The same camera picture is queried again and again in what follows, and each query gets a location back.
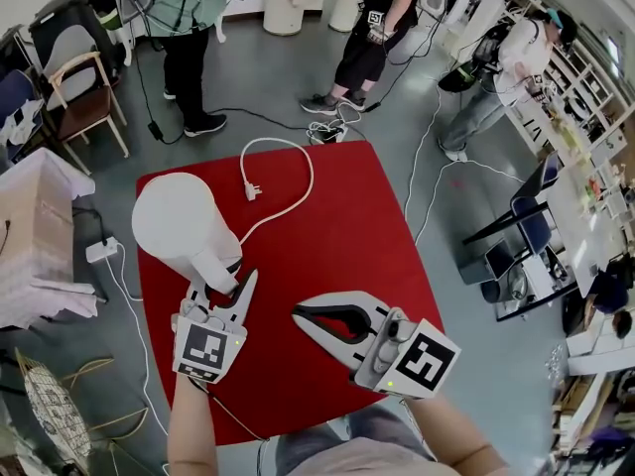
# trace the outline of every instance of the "red mat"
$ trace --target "red mat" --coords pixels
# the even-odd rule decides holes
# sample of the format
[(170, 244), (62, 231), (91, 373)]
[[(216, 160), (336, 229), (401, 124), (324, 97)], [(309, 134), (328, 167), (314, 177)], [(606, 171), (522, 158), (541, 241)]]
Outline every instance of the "red mat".
[[(443, 329), (426, 273), (397, 199), (372, 147), (364, 142), (308, 147), (316, 181), (297, 209), (258, 228), (243, 245), (238, 278), (260, 272), (245, 326), (247, 343), (228, 375), (210, 389), (255, 433), (269, 437), (340, 417), (382, 397), (349, 384), (348, 369), (300, 331), (292, 308), (338, 291), (366, 291), (413, 320)], [(294, 149), (245, 158), (249, 180), (264, 191), (245, 198), (238, 157), (171, 170), (203, 179), (229, 227), (240, 239), (263, 217), (305, 192), (309, 171)], [(153, 177), (142, 177), (137, 192)], [(159, 374), (172, 402), (174, 334), (170, 316), (188, 282), (139, 249), (144, 307)], [(253, 440), (211, 402), (216, 441)]]

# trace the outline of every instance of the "black bag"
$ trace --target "black bag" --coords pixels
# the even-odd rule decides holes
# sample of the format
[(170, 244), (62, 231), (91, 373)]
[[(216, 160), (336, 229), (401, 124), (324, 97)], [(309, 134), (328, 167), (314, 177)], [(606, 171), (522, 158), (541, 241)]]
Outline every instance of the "black bag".
[(450, 93), (460, 93), (468, 90), (478, 80), (478, 77), (475, 75), (477, 70), (480, 70), (478, 62), (476, 60), (470, 60), (446, 74), (444, 78), (439, 81), (439, 88)]
[[(540, 36), (538, 23), (535, 21), (532, 23), (536, 27), (536, 34), (529, 45), (534, 44)], [(472, 60), (447, 74), (439, 81), (439, 88), (450, 93), (460, 93), (471, 88), (486, 70), (496, 72), (491, 66), (498, 65), (500, 45), (503, 44), (513, 26), (513, 22), (506, 20), (489, 29), (474, 51)]]

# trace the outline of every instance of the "person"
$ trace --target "person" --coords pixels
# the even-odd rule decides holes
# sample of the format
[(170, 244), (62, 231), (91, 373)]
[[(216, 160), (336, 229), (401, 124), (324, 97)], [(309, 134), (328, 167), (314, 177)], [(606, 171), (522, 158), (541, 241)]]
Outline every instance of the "person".
[(609, 263), (606, 272), (600, 271), (586, 298), (579, 291), (567, 296), (563, 304), (563, 329), (572, 335), (580, 328), (587, 329), (596, 310), (612, 315), (613, 330), (617, 338), (624, 339), (633, 326), (628, 305), (628, 290), (633, 288), (633, 260), (626, 254)]
[[(383, 14), (381, 24), (369, 25), (371, 11)], [(363, 11), (348, 38), (330, 93), (301, 99), (302, 108), (332, 116), (337, 105), (345, 101), (363, 111), (368, 91), (379, 80), (388, 53), (415, 25), (417, 0), (363, 0)]]
[[(168, 435), (172, 476), (218, 474), (209, 400), (199, 386), (204, 383), (177, 376)], [(509, 475), (496, 450), (448, 400), (437, 396), (406, 404), (437, 462), (402, 421), (372, 406), (348, 416), (350, 440), (340, 439), (327, 424), (282, 435), (276, 449), (277, 475)]]
[(201, 86), (209, 27), (225, 5), (225, 0), (155, 0), (145, 18), (166, 52), (164, 97), (177, 101), (188, 137), (218, 131), (227, 123), (225, 115), (204, 112)]
[(521, 19), (512, 27), (498, 51), (499, 73), (486, 73), (480, 90), (449, 124), (438, 143), (453, 162), (465, 162), (465, 146), (477, 134), (489, 129), (527, 92), (540, 100), (544, 95), (533, 76), (541, 75), (554, 45), (570, 48), (577, 36), (577, 24), (567, 13), (549, 9), (534, 19)]

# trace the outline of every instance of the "white kettle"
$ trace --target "white kettle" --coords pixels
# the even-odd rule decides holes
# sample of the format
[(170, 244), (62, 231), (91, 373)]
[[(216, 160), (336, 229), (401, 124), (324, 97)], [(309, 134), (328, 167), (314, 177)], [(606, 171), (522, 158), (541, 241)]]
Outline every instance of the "white kettle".
[(240, 242), (199, 177), (152, 179), (132, 210), (132, 232), (144, 251), (191, 282), (203, 280), (225, 295), (238, 285), (232, 274), (242, 261)]

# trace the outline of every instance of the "electrical outlet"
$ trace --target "electrical outlet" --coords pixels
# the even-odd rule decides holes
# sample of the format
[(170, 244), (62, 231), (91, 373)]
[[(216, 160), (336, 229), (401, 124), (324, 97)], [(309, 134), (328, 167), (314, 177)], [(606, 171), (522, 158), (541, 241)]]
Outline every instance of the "electrical outlet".
[(101, 241), (86, 247), (86, 261), (88, 263), (96, 263), (97, 261), (101, 261), (102, 259), (106, 259), (107, 257), (114, 256), (117, 253), (117, 244), (119, 242), (115, 239), (114, 236), (111, 236), (106, 240), (106, 245), (104, 246)]

